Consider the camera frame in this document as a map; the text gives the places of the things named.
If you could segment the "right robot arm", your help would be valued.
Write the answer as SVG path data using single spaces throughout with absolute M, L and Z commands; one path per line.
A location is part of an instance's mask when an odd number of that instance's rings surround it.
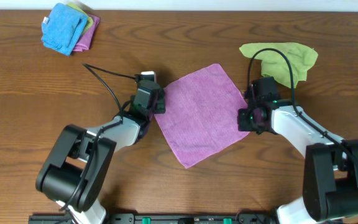
M 358 139 L 325 130 L 300 106 L 280 97 L 272 77 L 249 83 L 240 131 L 287 139 L 305 158 L 300 198 L 276 210 L 277 223 L 324 223 L 358 215 Z

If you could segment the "purple microfiber cloth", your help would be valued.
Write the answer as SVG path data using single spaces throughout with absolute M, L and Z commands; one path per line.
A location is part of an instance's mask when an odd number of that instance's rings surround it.
M 238 111 L 247 104 L 220 64 L 190 73 L 164 90 L 166 111 L 155 119 L 185 168 L 248 135 L 237 124 Z

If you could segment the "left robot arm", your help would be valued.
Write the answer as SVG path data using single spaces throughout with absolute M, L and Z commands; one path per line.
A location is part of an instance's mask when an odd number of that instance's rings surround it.
M 68 210 L 72 223 L 107 223 L 98 200 L 113 154 L 139 142 L 153 115 L 165 111 L 163 88 L 137 82 L 136 94 L 110 122 L 93 128 L 65 126 L 44 162 L 35 188 Z

